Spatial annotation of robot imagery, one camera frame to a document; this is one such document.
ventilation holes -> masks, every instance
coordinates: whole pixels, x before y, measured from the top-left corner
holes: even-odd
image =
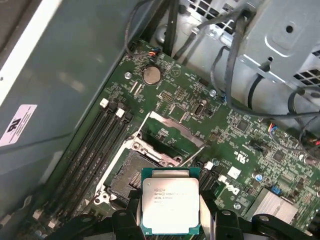
[[[315,51],[312,54],[315,55],[316,57],[320,58],[320,50]]]
[[[318,69],[298,72],[293,77],[307,86],[313,85],[320,87],[320,70]]]
[[[189,0],[189,7],[206,19],[211,20],[220,14],[217,10],[210,6],[212,1],[213,0]],[[229,4],[225,4],[222,9],[226,12],[230,12],[233,10],[233,7],[231,7]],[[235,23],[233,21],[222,22],[217,24],[217,26],[231,35],[234,33]]]

chip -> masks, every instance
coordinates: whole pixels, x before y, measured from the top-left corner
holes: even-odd
[[[281,162],[282,159],[284,159],[284,157],[285,157],[285,153],[281,150],[277,150],[272,158],[277,162]]]
[[[198,179],[153,177],[142,185],[142,224],[152,234],[188,234],[199,225]]]
[[[247,130],[247,128],[249,127],[250,123],[241,119],[241,121],[238,123],[238,125],[236,126],[237,129],[239,129],[242,132],[245,132]]]

intel xeon processor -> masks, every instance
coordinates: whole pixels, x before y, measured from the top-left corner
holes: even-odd
[[[199,180],[154,175],[142,180],[142,226],[146,235],[195,233],[199,226]]]

cable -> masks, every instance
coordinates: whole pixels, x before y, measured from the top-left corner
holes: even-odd
[[[305,153],[307,153],[309,155],[310,158],[312,158],[313,160],[316,160],[316,161],[319,161],[320,160],[320,157],[318,155],[314,155],[314,153],[312,152],[315,147],[312,147],[311,149],[306,149],[305,146],[303,145],[302,143],[302,137],[303,135],[306,134],[306,130],[307,128],[318,118],[319,116],[315,116],[313,117],[311,120],[309,120],[306,125],[304,126],[304,128],[302,129],[302,131],[300,132],[300,135],[299,135],[299,145],[301,148],[303,148],[305,150]]]
[[[249,90],[249,93],[248,93],[247,105],[248,105],[248,108],[250,108],[251,110],[253,109],[252,101],[253,101],[253,98],[254,98],[255,90],[256,90],[258,84],[261,82],[262,79],[264,79],[264,77],[261,76],[260,74],[258,74],[258,76],[256,77],[256,79],[254,80],[253,84],[250,87],[250,90]]]
[[[171,0],[169,4],[170,4],[170,8],[169,8],[168,24],[166,27],[162,51],[166,55],[171,57],[172,50],[175,44],[175,39],[176,39],[179,0]]]
[[[234,76],[234,69],[239,53],[241,42],[244,38],[245,30],[247,24],[243,16],[241,16],[235,24],[235,33],[233,36],[233,41],[230,48],[230,54],[228,56],[224,80],[225,80],[225,95],[228,106],[235,112],[243,115],[249,115],[258,118],[277,118],[277,119],[292,119],[292,118],[302,118],[302,117],[315,117],[320,116],[320,112],[306,112],[306,113],[296,113],[296,114],[266,114],[248,110],[241,106],[233,104],[232,99],[232,81]]]
[[[224,53],[224,50],[230,51],[229,47],[227,47],[227,46],[221,47],[212,66],[211,66],[211,70],[210,70],[210,78],[211,78],[212,86],[220,96],[224,96],[225,94],[218,88],[218,85],[216,82],[216,79],[217,79],[216,78],[216,66],[217,66],[217,63],[220,61],[220,59]]]
[[[273,123],[270,124],[269,128],[268,128],[268,133],[269,133],[269,136],[272,138],[272,140],[278,144],[281,148],[285,149],[285,150],[288,150],[288,151],[291,151],[291,152],[295,152],[295,153],[300,153],[300,152],[305,152],[306,150],[305,149],[297,149],[297,148],[290,148],[290,147],[287,147],[285,145],[283,145],[275,136],[274,132],[275,130],[278,129],[278,127],[276,125],[274,125]]]
[[[198,25],[196,28],[201,31],[203,28],[205,28],[206,26],[209,25],[213,25],[213,24],[219,24],[225,21],[228,21],[230,19],[236,19],[239,17],[239,15],[243,12],[243,9],[237,9],[233,12],[230,12],[226,15],[220,15],[217,16],[216,18],[213,18],[211,20],[205,21],[203,23],[201,23],[200,25]],[[196,39],[197,37],[197,33],[192,32],[188,39],[185,41],[185,43],[183,44],[183,46],[175,53],[173,59],[174,60],[178,60],[179,58],[181,58],[181,56],[184,54],[184,52],[190,47],[190,45],[192,44],[192,42]]]
[[[148,52],[142,52],[142,53],[136,53],[134,54],[133,52],[131,52],[130,48],[129,48],[129,31],[130,31],[130,27],[131,27],[131,23],[134,19],[134,16],[136,15],[138,9],[148,3],[148,2],[151,2],[151,1],[154,1],[154,0],[143,0],[141,2],[138,2],[135,7],[133,8],[130,16],[129,16],[129,20],[126,24],[126,28],[125,28],[125,33],[124,33],[124,47],[125,47],[125,51],[133,58],[140,58],[140,57],[145,57],[145,56],[148,56]]]

black ram slot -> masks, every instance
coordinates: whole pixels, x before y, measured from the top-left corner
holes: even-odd
[[[96,142],[93,144],[90,151],[88,151],[84,156],[82,165],[77,169],[76,174],[73,176],[72,183],[64,190],[63,199],[60,200],[60,204],[55,211],[56,214],[61,215],[64,212],[63,209],[65,208],[65,205],[69,202],[74,192],[79,188],[79,185],[82,184],[82,178],[90,170],[91,165],[95,164],[96,156],[99,156],[101,146],[103,146],[105,140],[108,138],[109,129],[118,124],[118,119],[119,118],[115,114],[108,116],[108,119],[97,134],[98,137]]]
[[[106,124],[108,124],[110,118],[112,117],[112,115],[114,115],[116,110],[117,105],[111,103],[106,110],[102,111],[102,115],[99,114],[99,119],[94,122],[96,123],[94,124],[94,127],[90,128],[89,136],[87,135],[85,137],[85,140],[83,141],[84,144],[82,144],[82,146],[77,151],[77,154],[73,157],[74,160],[72,166],[65,172],[65,178],[59,185],[56,193],[53,195],[54,199],[51,201],[50,205],[47,208],[50,210],[50,212],[57,212],[59,210],[57,204],[54,203],[61,202],[62,196],[66,197],[66,193],[68,193],[66,189],[72,188],[74,178],[79,174],[81,166],[86,163],[88,154],[91,152],[91,149],[94,148],[95,142],[100,137],[101,130]]]
[[[96,134],[95,134],[96,130],[99,128],[100,124],[103,122],[104,114],[105,114],[105,111],[104,111],[104,109],[102,109],[98,113],[97,117],[95,118],[93,125],[88,130],[86,137],[81,142],[79,150],[76,151],[76,155],[72,156],[70,158],[70,162],[68,164],[68,167],[65,170],[65,173],[63,174],[62,179],[59,181],[58,187],[56,188],[56,190],[52,194],[53,199],[51,198],[51,201],[49,202],[49,204],[46,208],[47,210],[52,209],[56,200],[59,200],[60,195],[63,193],[63,190],[64,190],[66,184],[69,183],[69,181],[71,179],[72,173],[74,172],[76,166],[79,164],[79,160],[80,160],[79,155],[83,155],[86,152],[86,150],[88,149],[88,144],[91,141],[93,141],[94,136],[96,136]]]
[[[75,179],[75,186],[72,188],[72,190],[68,191],[69,194],[65,201],[62,201],[64,204],[61,204],[60,208],[63,209],[63,212],[61,212],[59,215],[66,213],[66,210],[70,206],[70,202],[74,199],[78,192],[81,191],[82,186],[86,184],[88,178],[92,175],[92,171],[94,170],[95,166],[99,164],[103,157],[104,145],[108,142],[110,135],[120,122],[120,118],[114,115],[110,121],[110,124],[108,124],[103,130],[99,141],[95,145],[95,149],[93,149],[90,154],[90,161],[87,161],[87,164],[81,169],[79,175]]]
[[[73,217],[75,214],[75,211],[84,198],[84,196],[87,194],[89,189],[94,185],[98,183],[98,181],[102,178],[103,174],[105,173],[107,167],[110,164],[110,157],[112,153],[115,151],[114,146],[119,146],[121,142],[123,141],[123,136],[126,134],[126,129],[128,124],[133,119],[133,116],[130,113],[127,113],[120,123],[120,125],[115,129],[114,134],[110,136],[110,138],[107,139],[107,143],[105,147],[103,148],[103,155],[102,158],[97,166],[97,168],[94,170],[94,172],[91,172],[88,174],[84,186],[81,188],[81,191],[79,191],[79,194],[76,194],[74,199],[74,202],[71,204],[71,209],[68,210],[67,217]]]

